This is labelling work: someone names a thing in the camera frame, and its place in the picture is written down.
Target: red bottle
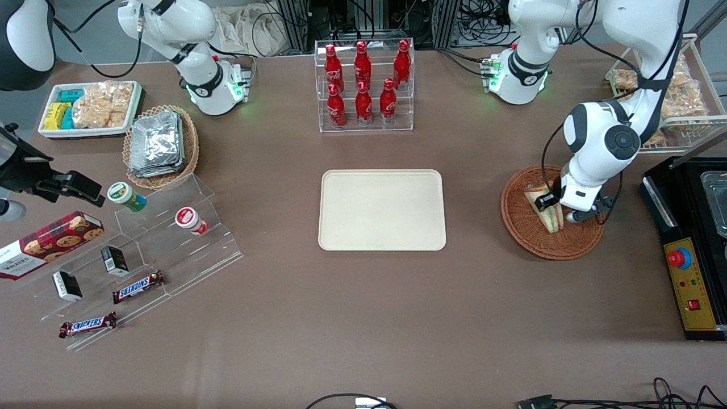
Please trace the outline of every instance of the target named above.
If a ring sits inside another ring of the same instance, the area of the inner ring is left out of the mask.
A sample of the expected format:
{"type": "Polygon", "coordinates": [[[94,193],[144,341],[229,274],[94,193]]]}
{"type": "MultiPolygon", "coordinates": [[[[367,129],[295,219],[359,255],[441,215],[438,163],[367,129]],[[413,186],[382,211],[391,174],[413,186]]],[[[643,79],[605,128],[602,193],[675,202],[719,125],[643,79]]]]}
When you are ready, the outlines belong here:
{"type": "Polygon", "coordinates": [[[356,70],[356,84],[363,81],[371,89],[371,58],[366,53],[366,47],[365,41],[356,43],[356,58],[353,60],[353,67],[356,70]]]}
{"type": "Polygon", "coordinates": [[[396,110],[396,92],[394,92],[394,80],[386,78],[384,80],[384,92],[381,93],[379,99],[381,108],[381,123],[391,125],[394,123],[396,110]]]}
{"type": "Polygon", "coordinates": [[[328,84],[328,112],[331,115],[333,129],[340,130],[346,125],[346,110],[343,98],[338,95],[338,85],[328,84]]]}
{"type": "Polygon", "coordinates": [[[374,116],[371,114],[371,97],[369,96],[369,86],[366,82],[358,82],[358,94],[356,95],[356,120],[362,127],[368,127],[373,121],[374,116]]]}
{"type": "Polygon", "coordinates": [[[329,84],[336,84],[338,92],[343,93],[343,68],[336,56],[336,47],[333,44],[326,44],[326,79],[329,84]]]}
{"type": "Polygon", "coordinates": [[[405,90],[409,86],[409,40],[399,42],[399,52],[394,57],[394,88],[405,90]]]}

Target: cookie box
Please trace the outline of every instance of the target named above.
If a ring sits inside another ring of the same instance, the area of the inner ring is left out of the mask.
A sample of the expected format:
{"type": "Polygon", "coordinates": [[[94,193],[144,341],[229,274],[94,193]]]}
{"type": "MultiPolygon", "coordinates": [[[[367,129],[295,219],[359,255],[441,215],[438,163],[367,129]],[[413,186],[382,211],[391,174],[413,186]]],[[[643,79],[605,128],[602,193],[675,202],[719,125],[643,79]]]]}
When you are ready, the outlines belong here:
{"type": "Polygon", "coordinates": [[[95,128],[95,129],[80,129],[80,130],[46,130],[43,128],[43,121],[48,115],[51,104],[58,102],[59,95],[62,91],[68,90],[82,90],[89,85],[95,84],[95,82],[83,82],[78,84],[58,84],[55,85],[48,96],[43,115],[41,115],[40,123],[38,124],[38,133],[48,139],[91,139],[91,138],[113,138],[123,137],[126,134],[126,130],[132,126],[132,121],[136,118],[138,111],[140,110],[140,101],[142,99],[142,86],[136,81],[119,81],[125,84],[132,84],[134,90],[132,91],[132,99],[129,102],[129,107],[126,110],[126,118],[124,124],[120,127],[114,128],[95,128]]]}
{"type": "Polygon", "coordinates": [[[78,210],[0,249],[0,278],[19,279],[104,233],[78,210]]]}

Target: aluminum foil packet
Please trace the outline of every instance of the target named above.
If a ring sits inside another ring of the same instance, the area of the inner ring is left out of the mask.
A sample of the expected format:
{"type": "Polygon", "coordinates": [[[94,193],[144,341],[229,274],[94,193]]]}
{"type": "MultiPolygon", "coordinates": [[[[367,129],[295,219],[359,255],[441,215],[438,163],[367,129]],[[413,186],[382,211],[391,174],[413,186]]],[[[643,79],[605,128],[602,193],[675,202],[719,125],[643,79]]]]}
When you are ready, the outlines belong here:
{"type": "Polygon", "coordinates": [[[143,116],[132,126],[129,171],[139,178],[178,172],[185,166],[182,117],[170,110],[143,116]]]}

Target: yellow control panel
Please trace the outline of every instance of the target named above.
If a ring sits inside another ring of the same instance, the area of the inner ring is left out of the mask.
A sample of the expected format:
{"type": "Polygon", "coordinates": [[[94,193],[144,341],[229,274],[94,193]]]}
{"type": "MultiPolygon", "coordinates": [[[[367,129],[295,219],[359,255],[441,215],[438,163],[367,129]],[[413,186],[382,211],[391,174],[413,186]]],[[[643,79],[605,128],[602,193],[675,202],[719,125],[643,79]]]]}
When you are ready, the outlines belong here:
{"type": "Polygon", "coordinates": [[[691,238],[665,245],[664,252],[667,255],[684,329],[714,331],[715,316],[704,289],[702,271],[699,269],[691,238]]]}

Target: emergency stop button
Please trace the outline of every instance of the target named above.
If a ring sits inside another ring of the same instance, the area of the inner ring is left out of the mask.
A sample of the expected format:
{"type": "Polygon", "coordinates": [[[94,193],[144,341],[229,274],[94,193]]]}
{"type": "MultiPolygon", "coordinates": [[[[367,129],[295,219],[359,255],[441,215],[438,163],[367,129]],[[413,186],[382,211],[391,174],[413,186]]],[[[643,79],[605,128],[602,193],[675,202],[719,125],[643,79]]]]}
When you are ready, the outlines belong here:
{"type": "Polygon", "coordinates": [[[670,266],[674,266],[680,270],[686,270],[691,266],[691,253],[684,247],[670,251],[667,254],[667,261],[670,266]]]}

